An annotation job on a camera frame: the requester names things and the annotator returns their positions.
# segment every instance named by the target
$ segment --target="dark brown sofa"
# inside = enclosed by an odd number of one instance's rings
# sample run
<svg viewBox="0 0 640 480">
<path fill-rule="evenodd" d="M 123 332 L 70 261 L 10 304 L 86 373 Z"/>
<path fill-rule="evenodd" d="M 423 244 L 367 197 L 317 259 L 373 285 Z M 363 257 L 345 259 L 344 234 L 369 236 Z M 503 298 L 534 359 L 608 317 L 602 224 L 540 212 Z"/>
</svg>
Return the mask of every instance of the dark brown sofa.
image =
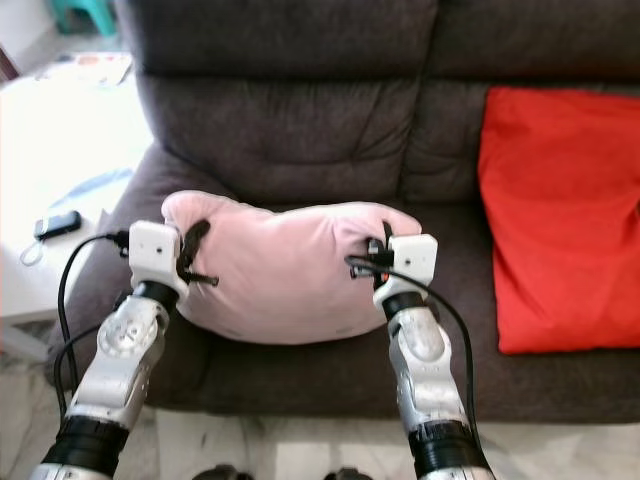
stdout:
<svg viewBox="0 0 640 480">
<path fill-rule="evenodd" d="M 163 198 L 182 189 L 278 210 L 387 203 L 440 243 L 433 286 L 469 323 L 480 420 L 640 420 L 638 350 L 498 352 L 476 179 L 490 85 L 640 91 L 640 2 L 123 0 L 119 10 L 156 144 L 104 229 L 160 220 Z M 126 263 L 98 245 L 69 301 L 72 332 L 100 322 L 128 281 Z M 462 385 L 461 342 L 449 330 Z M 60 348 L 59 332 L 51 345 Z M 83 369 L 94 351 L 92 341 L 77 348 Z M 148 401 L 397 415 L 384 328 L 282 347 L 230 341 L 179 316 Z"/>
</svg>

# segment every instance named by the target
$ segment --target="red pillow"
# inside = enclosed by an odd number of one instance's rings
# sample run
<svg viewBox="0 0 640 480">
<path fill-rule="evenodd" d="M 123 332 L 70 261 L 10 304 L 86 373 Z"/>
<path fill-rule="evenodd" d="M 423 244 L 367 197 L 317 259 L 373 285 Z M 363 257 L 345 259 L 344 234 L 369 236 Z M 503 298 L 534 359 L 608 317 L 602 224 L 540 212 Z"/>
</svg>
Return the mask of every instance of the red pillow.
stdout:
<svg viewBox="0 0 640 480">
<path fill-rule="evenodd" d="M 479 179 L 500 350 L 640 347 L 640 99 L 494 88 Z"/>
</svg>

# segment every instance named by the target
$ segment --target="pink cushion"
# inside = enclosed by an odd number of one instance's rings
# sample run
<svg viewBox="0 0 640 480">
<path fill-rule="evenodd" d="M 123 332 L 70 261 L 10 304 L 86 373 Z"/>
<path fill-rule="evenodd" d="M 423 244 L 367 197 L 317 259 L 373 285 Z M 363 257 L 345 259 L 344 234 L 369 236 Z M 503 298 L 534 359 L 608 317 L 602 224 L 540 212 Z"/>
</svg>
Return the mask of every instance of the pink cushion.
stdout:
<svg viewBox="0 0 640 480">
<path fill-rule="evenodd" d="M 366 239 L 414 235 L 420 224 L 374 203 L 344 203 L 273 213 L 226 197 L 185 191 L 162 205 L 184 234 L 207 219 L 193 270 L 220 278 L 193 283 L 180 313 L 235 340 L 321 342 L 360 335 L 385 323 L 373 306 L 371 279 L 351 280 L 344 257 L 364 254 Z"/>
</svg>

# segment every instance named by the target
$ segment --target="tiled floor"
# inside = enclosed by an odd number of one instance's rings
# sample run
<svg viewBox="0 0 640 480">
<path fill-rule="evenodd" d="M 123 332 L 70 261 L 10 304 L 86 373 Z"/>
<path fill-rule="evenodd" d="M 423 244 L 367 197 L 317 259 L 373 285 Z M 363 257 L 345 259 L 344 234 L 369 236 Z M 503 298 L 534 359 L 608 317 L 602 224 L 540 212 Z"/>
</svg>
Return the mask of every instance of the tiled floor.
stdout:
<svg viewBox="0 0 640 480">
<path fill-rule="evenodd" d="M 24 480 L 57 431 L 52 389 L 36 366 L 0 361 L 0 479 Z M 498 479 L 640 479 L 640 426 L 482 424 Z M 374 480 L 415 480 L 400 423 L 236 418 L 145 409 L 120 480 L 190 480 L 218 463 L 257 480 L 322 480 L 343 465 Z"/>
</svg>

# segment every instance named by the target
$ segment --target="phone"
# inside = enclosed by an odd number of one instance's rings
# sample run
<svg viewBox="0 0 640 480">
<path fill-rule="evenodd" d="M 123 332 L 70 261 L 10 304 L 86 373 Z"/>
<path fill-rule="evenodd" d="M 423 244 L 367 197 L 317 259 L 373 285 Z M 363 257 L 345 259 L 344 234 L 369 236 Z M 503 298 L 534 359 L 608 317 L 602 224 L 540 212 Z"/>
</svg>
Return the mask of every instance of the phone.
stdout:
<svg viewBox="0 0 640 480">
<path fill-rule="evenodd" d="M 55 215 L 53 217 L 45 217 L 36 222 L 33 230 L 33 236 L 43 241 L 47 238 L 57 237 L 65 233 L 78 230 L 82 226 L 82 217 L 75 210 L 63 215 Z"/>
</svg>

